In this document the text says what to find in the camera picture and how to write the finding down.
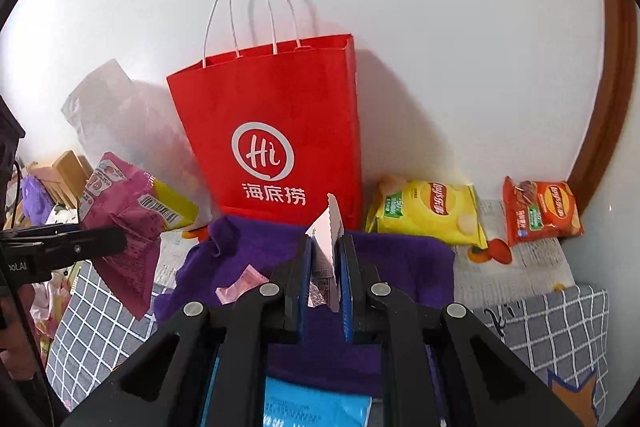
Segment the person's left hand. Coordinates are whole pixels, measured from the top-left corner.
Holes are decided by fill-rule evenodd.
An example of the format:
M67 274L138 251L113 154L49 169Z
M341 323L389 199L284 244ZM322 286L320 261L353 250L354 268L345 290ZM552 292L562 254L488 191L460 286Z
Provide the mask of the person's left hand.
M6 328L1 331L1 361L14 381L30 381L37 372L30 347L32 331L26 332L11 298L1 298L1 310L6 320Z

